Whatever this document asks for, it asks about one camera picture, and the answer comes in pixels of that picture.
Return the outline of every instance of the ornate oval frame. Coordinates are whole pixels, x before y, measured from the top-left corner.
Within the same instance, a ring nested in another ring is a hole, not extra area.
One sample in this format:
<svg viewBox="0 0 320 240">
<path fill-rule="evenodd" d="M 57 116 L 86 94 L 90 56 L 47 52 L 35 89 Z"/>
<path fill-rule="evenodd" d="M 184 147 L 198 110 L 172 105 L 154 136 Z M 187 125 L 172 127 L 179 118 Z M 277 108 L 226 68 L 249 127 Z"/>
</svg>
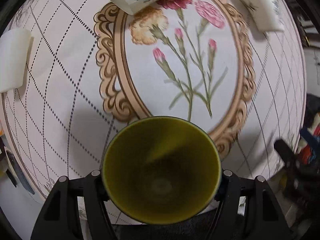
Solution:
<svg viewBox="0 0 320 240">
<path fill-rule="evenodd" d="M 227 0 L 212 0 L 224 13 L 231 28 L 238 56 L 238 77 L 231 106 L 223 119 L 208 132 L 215 142 L 220 157 L 224 158 L 230 151 L 238 132 L 246 120 L 247 105 L 255 92 L 255 72 L 252 66 L 252 51 L 247 35 L 247 26 L 242 15 Z M 152 116 L 139 97 L 127 64 L 124 48 L 124 27 L 127 14 L 113 3 L 106 4 L 96 13 L 94 31 L 98 40 L 96 54 L 100 66 L 100 94 L 103 109 L 111 112 L 121 122 L 130 122 L 133 118 Z M 115 88 L 118 78 L 121 90 Z"/>
</svg>

